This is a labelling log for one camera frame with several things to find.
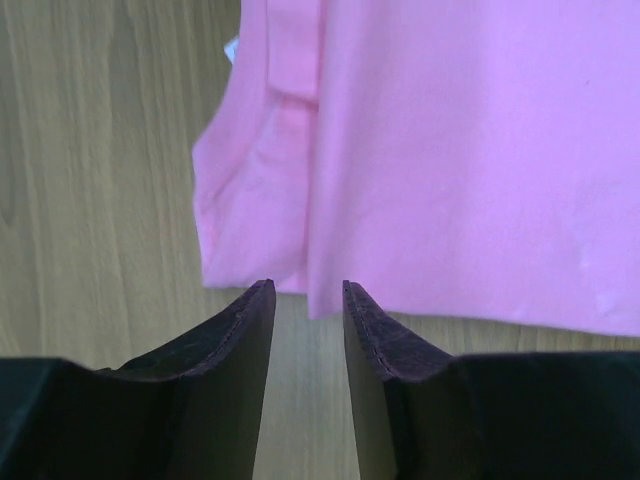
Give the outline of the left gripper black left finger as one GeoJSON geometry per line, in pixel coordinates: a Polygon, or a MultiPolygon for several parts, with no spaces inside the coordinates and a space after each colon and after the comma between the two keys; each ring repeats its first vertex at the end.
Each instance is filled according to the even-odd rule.
{"type": "Polygon", "coordinates": [[[249,479],[276,294],[228,307],[117,369],[63,358],[1,362],[5,479],[249,479]]]}

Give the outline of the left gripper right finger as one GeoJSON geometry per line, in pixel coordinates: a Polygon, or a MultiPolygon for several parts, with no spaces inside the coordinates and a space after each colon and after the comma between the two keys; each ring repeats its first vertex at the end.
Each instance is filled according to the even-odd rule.
{"type": "Polygon", "coordinates": [[[635,351],[453,356],[355,282],[343,326],[364,479],[635,479],[635,351]]]}

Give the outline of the light pink t shirt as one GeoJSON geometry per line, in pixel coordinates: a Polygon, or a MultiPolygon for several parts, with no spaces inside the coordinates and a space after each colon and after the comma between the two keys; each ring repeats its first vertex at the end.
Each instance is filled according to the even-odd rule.
{"type": "Polygon", "coordinates": [[[245,1],[193,165],[206,287],[639,332],[635,1],[245,1]]]}

